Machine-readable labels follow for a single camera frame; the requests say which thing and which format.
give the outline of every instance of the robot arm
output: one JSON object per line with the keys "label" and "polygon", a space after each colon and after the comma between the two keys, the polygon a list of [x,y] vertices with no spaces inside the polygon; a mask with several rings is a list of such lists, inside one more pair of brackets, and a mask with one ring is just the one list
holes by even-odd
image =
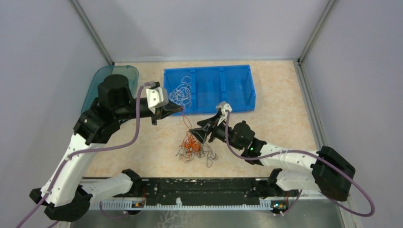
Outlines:
{"label": "robot arm", "polygon": [[[231,106],[222,102],[217,106],[218,113],[209,119],[199,121],[200,128],[191,129],[190,132],[201,142],[219,139],[226,142],[226,122],[224,121],[231,112]],[[262,165],[274,168],[270,177],[276,180],[276,184],[284,191],[288,190],[317,190],[325,196],[337,200],[346,201],[351,183],[332,170],[321,161],[311,156],[300,153],[287,153],[291,149],[277,147],[255,137],[255,132],[250,129],[245,121],[235,124],[234,128],[228,127],[229,145],[238,150],[243,150],[241,158],[252,165]],[[274,152],[282,152],[279,155],[259,159]],[[341,155],[330,147],[323,146],[319,151],[310,151],[341,169],[350,178],[355,174],[355,168]]]}
{"label": "robot arm", "polygon": [[[168,101],[167,91],[158,82],[152,84],[146,89],[147,97],[140,98],[138,113],[140,118],[151,117],[152,124],[156,125],[157,120],[182,111],[182,107]],[[70,144],[57,169],[42,188],[33,189],[29,195],[36,203],[45,198],[42,205],[47,206],[45,214],[51,220],[76,221],[92,204],[130,190],[136,191],[132,188],[138,185],[133,183],[141,178],[132,170],[97,183],[79,185],[97,152],[71,157],[77,151],[103,148],[124,121],[136,118],[135,103],[125,76],[111,75],[99,84],[98,98],[74,126]],[[65,163],[64,167],[56,175],[62,163]],[[58,176],[56,182],[48,192],[55,176]]]}

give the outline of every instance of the white wall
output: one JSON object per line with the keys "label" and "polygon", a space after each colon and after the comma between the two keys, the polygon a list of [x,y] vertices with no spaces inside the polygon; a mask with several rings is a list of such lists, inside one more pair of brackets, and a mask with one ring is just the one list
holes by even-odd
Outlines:
{"label": "white wall", "polygon": [[[67,0],[0,2],[0,221],[34,207],[65,152],[94,73],[106,65]],[[24,227],[51,221],[40,208]]]}
{"label": "white wall", "polygon": [[401,0],[339,1],[304,64],[330,146],[375,201],[365,228],[403,224],[402,11]]}
{"label": "white wall", "polygon": [[80,0],[115,62],[297,58],[328,0]]}

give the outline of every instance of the tangled cable pile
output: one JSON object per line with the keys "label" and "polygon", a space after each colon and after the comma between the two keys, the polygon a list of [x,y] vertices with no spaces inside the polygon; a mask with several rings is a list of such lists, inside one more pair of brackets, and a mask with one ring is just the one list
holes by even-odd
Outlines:
{"label": "tangled cable pile", "polygon": [[188,108],[190,108],[192,105],[190,84],[191,78],[189,76],[183,77],[181,84],[169,93],[169,100],[183,107],[189,105]]}
{"label": "tangled cable pile", "polygon": [[190,133],[189,130],[192,128],[192,124],[183,113],[182,117],[184,124],[188,128],[188,131],[186,132],[186,136],[183,139],[182,144],[179,146],[180,149],[176,156],[179,156],[179,159],[181,159],[184,163],[192,161],[194,157],[207,157],[206,166],[210,168],[213,164],[213,161],[218,159],[217,154],[213,153],[213,150],[207,143],[201,144],[199,140],[197,140],[196,137]]}
{"label": "tangled cable pile", "polygon": [[203,158],[207,156],[206,165],[207,167],[211,167],[213,161],[218,159],[218,156],[213,153],[213,150],[207,143],[201,144],[199,140],[197,140],[189,132],[189,130],[192,128],[192,124],[185,116],[185,112],[186,108],[190,108],[192,106],[191,97],[191,78],[189,76],[183,77],[181,84],[169,93],[169,100],[183,107],[183,122],[188,128],[186,136],[179,146],[180,149],[176,156],[179,156],[179,159],[185,163],[192,161],[194,157]]}

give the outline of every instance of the tabletop surface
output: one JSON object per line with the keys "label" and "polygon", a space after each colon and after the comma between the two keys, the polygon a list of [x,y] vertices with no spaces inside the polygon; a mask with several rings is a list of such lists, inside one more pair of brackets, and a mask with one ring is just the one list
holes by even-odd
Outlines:
{"label": "tabletop surface", "polygon": [[[274,145],[315,150],[315,141],[297,75],[292,61],[198,61],[127,63],[139,70],[140,82],[160,81],[167,68],[208,67],[249,64],[256,91],[253,112],[233,113],[230,126],[245,120],[256,133],[255,137]],[[214,114],[189,115],[191,124]],[[141,177],[267,177],[272,168],[250,165],[235,157],[227,145],[219,140],[210,143],[218,159],[211,167],[207,159],[194,158],[184,163],[177,155],[188,128],[181,116],[170,116],[151,125],[150,118],[140,121],[137,141],[126,148],[100,152],[86,171],[86,177],[110,177],[125,169],[132,169]],[[135,132],[135,120],[121,126],[106,146],[130,141]]]}

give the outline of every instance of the gray floor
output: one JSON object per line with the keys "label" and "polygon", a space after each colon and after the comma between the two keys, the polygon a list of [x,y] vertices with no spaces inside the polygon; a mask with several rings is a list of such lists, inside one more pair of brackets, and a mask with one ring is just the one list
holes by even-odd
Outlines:
{"label": "gray floor", "polygon": [[[107,211],[110,215],[121,212]],[[300,200],[286,216],[268,211],[142,211],[113,220],[89,211],[72,228],[343,228],[339,209],[326,199]]]}

